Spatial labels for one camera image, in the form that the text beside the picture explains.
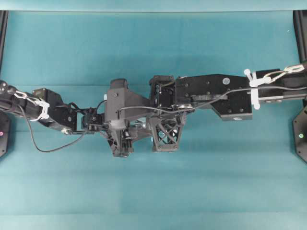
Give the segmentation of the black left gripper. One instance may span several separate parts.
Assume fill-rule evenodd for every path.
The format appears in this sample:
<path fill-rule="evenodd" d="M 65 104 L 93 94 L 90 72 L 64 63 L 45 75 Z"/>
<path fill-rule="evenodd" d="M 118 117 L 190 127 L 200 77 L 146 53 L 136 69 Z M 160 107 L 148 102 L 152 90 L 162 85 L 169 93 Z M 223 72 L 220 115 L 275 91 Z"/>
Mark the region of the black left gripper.
<path fill-rule="evenodd" d="M 130 137 L 130 122 L 148 124 L 150 100 L 126 88 L 109 89 L 105 110 L 99 114 L 91 110 L 82 117 L 82 129 L 90 133 L 104 131 L 114 157 L 127 157 L 134 152 Z"/>

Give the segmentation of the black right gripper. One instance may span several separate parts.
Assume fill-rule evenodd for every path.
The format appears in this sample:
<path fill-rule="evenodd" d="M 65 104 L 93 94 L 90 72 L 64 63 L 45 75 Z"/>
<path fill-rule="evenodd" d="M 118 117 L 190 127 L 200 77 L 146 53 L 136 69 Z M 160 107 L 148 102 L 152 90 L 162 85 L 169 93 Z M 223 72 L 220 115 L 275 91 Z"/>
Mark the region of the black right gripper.
<path fill-rule="evenodd" d="M 173 76 L 156 75 L 150 81 L 150 106 L 158 109 L 153 111 L 153 116 L 173 115 L 175 106 L 175 81 Z"/>

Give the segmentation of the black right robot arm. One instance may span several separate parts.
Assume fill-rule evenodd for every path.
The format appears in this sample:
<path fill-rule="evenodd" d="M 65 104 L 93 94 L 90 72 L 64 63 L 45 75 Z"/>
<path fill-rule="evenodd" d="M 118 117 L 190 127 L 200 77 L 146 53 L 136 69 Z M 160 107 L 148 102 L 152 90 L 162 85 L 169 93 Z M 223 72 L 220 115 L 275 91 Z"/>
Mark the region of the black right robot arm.
<path fill-rule="evenodd" d="M 154 151 L 176 151 L 189 114 L 213 110 L 223 121 L 249 120 L 262 103 L 307 96 L 307 65 L 252 72 L 244 76 L 210 74 L 192 77 L 157 75 L 150 82 L 149 119 Z"/>

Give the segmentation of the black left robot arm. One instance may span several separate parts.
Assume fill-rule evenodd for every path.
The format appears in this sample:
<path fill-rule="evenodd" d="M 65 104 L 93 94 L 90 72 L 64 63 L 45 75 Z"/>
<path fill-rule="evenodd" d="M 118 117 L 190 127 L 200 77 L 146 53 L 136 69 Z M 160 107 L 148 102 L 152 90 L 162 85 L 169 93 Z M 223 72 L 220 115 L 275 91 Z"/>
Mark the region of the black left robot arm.
<path fill-rule="evenodd" d="M 100 133 L 107 140 L 114 157 L 127 157 L 134 151 L 133 142 L 152 136 L 148 123 L 151 112 L 145 109 L 149 100 L 129 91 L 125 79 L 114 80 L 107 98 L 95 108 L 79 108 L 64 103 L 49 89 L 23 92 L 5 81 L 0 82 L 0 110 L 21 116 L 27 123 L 43 126 L 66 135 Z"/>

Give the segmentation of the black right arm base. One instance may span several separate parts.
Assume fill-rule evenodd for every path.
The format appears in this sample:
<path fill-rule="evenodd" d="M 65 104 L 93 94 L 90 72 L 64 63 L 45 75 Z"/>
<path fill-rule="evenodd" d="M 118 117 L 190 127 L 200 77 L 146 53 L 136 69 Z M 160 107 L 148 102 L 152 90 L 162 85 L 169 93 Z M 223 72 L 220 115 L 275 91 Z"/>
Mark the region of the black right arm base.
<path fill-rule="evenodd" d="M 293 132 L 296 154 L 307 162 L 307 107 L 293 119 Z"/>

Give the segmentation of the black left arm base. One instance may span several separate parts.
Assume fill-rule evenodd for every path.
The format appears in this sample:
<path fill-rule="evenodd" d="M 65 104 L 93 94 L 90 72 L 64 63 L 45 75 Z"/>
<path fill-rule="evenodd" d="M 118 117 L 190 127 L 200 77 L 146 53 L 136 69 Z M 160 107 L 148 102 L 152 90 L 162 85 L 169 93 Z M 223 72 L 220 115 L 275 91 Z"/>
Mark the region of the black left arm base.
<path fill-rule="evenodd" d="M 8 150 L 11 119 L 4 112 L 0 112 L 0 156 L 4 156 Z"/>

